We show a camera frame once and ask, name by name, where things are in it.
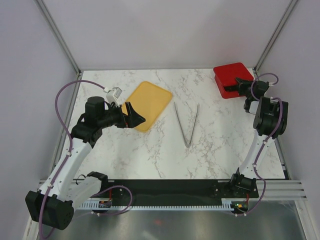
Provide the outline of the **red box lid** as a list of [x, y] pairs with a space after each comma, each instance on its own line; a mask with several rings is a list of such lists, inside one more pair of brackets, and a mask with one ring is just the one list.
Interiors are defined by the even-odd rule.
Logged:
[[254, 77], [241, 62], [216, 66], [213, 68], [214, 79], [218, 86], [230, 87], [237, 84], [236, 78], [253, 81]]

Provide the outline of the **metal tongs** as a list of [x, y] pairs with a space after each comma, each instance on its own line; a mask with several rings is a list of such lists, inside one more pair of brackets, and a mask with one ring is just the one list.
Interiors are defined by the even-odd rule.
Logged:
[[187, 117], [185, 113], [180, 115], [178, 104], [173, 102], [175, 116], [178, 122], [180, 133], [183, 139], [184, 146], [188, 149], [193, 143], [193, 138], [196, 130], [196, 123], [198, 121], [200, 104], [197, 103], [194, 115]]

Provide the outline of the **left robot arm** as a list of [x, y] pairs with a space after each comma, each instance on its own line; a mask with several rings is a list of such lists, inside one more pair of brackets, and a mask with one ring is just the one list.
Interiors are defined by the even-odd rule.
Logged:
[[37, 191], [29, 191], [25, 202], [31, 219], [55, 229], [64, 230], [71, 222], [74, 212], [93, 195], [105, 197], [110, 186], [104, 180], [107, 175], [90, 172], [85, 180], [71, 187], [74, 176], [87, 155], [93, 150], [103, 129], [135, 128], [146, 120], [139, 115], [130, 102], [121, 106], [106, 106], [100, 96], [92, 96], [85, 103], [85, 112], [80, 116], [70, 134], [70, 146], [48, 179]]

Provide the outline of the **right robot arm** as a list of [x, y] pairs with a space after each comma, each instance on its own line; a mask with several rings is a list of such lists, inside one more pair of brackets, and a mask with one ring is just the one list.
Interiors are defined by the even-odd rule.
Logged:
[[279, 77], [274, 82], [262, 81], [259, 77], [254, 80], [244, 80], [237, 77], [236, 85], [227, 87], [228, 92], [236, 90], [245, 96], [244, 110], [254, 115], [254, 137], [247, 156], [243, 163], [232, 174], [230, 181], [225, 185], [233, 197], [257, 197], [257, 179], [263, 180], [259, 168], [267, 150], [282, 135], [287, 127], [289, 103], [276, 97], [266, 97], [265, 93], [279, 82]]

